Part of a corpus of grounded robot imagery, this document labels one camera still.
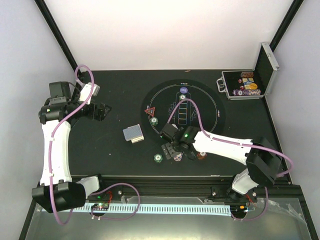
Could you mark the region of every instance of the white cable tray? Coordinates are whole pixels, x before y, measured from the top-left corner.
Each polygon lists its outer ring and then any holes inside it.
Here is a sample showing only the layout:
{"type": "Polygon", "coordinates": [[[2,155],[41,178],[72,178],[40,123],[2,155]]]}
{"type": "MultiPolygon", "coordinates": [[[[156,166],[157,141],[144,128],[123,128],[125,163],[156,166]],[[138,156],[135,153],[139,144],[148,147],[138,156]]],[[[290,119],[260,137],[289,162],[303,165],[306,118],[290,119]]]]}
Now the white cable tray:
{"type": "MultiPolygon", "coordinates": [[[[73,209],[74,213],[90,213],[95,203],[86,203],[73,209]]],[[[111,203],[108,210],[95,210],[94,213],[131,214],[137,204],[111,203]]],[[[230,206],[225,205],[184,205],[184,204],[140,204],[137,214],[184,214],[231,216],[230,206]]]]}

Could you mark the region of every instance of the red triangle marker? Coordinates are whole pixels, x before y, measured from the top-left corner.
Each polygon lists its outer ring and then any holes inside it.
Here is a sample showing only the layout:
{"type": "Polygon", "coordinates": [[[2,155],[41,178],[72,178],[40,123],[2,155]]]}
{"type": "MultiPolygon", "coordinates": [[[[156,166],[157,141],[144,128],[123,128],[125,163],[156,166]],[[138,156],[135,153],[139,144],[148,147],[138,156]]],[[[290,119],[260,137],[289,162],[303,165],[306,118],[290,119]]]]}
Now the red triangle marker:
{"type": "Polygon", "coordinates": [[[156,111],[156,107],[148,108],[147,110],[144,110],[145,113],[149,114],[151,117],[154,117],[156,111]]]}

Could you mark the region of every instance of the black tabletop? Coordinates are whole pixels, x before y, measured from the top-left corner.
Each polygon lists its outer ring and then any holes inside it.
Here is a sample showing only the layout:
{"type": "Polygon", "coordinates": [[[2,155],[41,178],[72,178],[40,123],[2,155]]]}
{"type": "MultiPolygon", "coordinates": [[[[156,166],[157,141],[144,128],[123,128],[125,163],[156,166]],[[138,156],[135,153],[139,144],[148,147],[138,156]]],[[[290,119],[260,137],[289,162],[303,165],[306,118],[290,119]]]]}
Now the black tabletop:
{"type": "Polygon", "coordinates": [[[277,147],[277,136],[265,102],[262,99],[228,100],[217,90],[216,80],[221,77],[221,70],[94,71],[93,75],[100,86],[95,101],[111,106],[112,111],[101,122],[83,117],[71,129],[68,151],[72,176],[98,173],[103,176],[233,176],[243,171],[245,166],[240,163],[213,154],[204,160],[183,157],[181,161],[174,161],[163,157],[161,163],[154,161],[155,154],[164,155],[161,144],[165,141],[158,140],[149,122],[145,123],[148,117],[143,112],[145,98],[156,86],[171,80],[197,81],[214,92],[212,97],[224,114],[224,127],[220,124],[215,129],[219,134],[240,139],[263,136],[277,147]],[[132,144],[125,140],[123,129],[137,124],[141,125],[144,140],[132,144]]]}

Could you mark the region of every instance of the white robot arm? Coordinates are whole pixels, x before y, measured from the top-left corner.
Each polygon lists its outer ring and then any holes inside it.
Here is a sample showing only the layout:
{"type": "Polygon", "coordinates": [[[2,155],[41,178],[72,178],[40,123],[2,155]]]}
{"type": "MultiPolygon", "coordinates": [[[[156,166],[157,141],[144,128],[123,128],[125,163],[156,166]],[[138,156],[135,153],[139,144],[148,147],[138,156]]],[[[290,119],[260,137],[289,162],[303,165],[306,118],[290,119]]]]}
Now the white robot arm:
{"type": "Polygon", "coordinates": [[[183,153],[192,160],[197,158],[197,153],[210,153],[233,159],[247,166],[243,172],[233,176],[229,197],[234,201],[258,185],[268,187],[275,183],[281,159],[270,152],[247,146],[256,144],[274,149],[263,137],[258,140],[237,139],[207,131],[204,134],[199,128],[192,126],[178,129],[169,123],[164,126],[160,136],[172,144],[177,154],[183,153]]]}
{"type": "MultiPolygon", "coordinates": [[[[78,99],[72,101],[68,82],[50,83],[51,98],[46,101],[39,112],[44,136],[44,164],[39,186],[32,189],[32,197],[49,213],[52,213],[49,195],[50,176],[52,176],[53,187],[55,189],[54,199],[57,211],[82,207],[85,204],[86,198],[91,193],[100,189],[98,175],[88,176],[78,182],[72,182],[68,161],[68,140],[72,120],[87,117],[92,120],[102,121],[111,111],[111,107],[103,103],[92,103],[90,99],[81,111],[60,125],[55,132],[53,140],[51,137],[59,122],[88,97],[91,87],[90,83],[86,84],[82,88],[78,99]],[[49,172],[50,141],[52,141],[52,174],[49,172]]],[[[98,91],[99,86],[95,84],[93,96],[96,96],[98,91]]]]}

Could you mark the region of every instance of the poker chip case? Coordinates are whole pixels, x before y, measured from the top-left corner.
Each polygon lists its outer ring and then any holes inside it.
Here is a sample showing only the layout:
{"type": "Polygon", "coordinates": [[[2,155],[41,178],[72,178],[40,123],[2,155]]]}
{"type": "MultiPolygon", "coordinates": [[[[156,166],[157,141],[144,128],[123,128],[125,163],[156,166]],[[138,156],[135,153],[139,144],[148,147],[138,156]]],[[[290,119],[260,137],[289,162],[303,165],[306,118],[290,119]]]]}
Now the poker chip case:
{"type": "Polygon", "coordinates": [[[254,69],[222,71],[221,78],[216,81],[216,84],[219,92],[225,93],[230,100],[260,99],[271,92],[279,69],[280,67],[269,44],[263,42],[254,69]],[[253,72],[252,78],[244,79],[253,79],[257,89],[252,92],[254,94],[259,93],[259,95],[242,95],[244,91],[241,91],[242,89],[239,89],[239,87],[243,72],[253,72]]]}

